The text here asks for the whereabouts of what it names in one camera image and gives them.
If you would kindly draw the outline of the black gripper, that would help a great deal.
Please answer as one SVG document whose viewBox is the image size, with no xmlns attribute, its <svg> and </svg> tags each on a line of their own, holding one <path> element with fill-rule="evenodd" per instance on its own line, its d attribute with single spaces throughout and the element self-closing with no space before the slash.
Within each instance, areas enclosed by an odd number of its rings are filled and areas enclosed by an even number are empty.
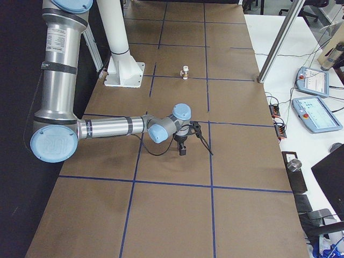
<svg viewBox="0 0 344 258">
<path fill-rule="evenodd" d="M 179 151 L 179 155 L 180 156 L 185 156 L 187 153 L 187 148 L 184 145 L 185 141 L 187 140 L 188 136 L 187 135 L 175 135 L 174 136 L 174 140 L 177 142 L 178 144 L 178 151 Z"/>
</svg>

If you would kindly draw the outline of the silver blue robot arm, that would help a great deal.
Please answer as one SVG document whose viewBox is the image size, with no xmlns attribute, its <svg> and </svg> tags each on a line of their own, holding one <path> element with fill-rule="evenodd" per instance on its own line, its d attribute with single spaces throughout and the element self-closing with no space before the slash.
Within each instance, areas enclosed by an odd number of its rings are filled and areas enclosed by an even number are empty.
<svg viewBox="0 0 344 258">
<path fill-rule="evenodd" d="M 164 118 L 138 117 L 78 119 L 73 112 L 81 35 L 88 27 L 92 1 L 44 1 L 47 25 L 42 104 L 34 115 L 30 147 L 41 161 L 58 163 L 70 158 L 81 139 L 148 133 L 157 144 L 172 138 L 182 142 L 191 129 L 191 108 L 176 104 Z"/>
</svg>

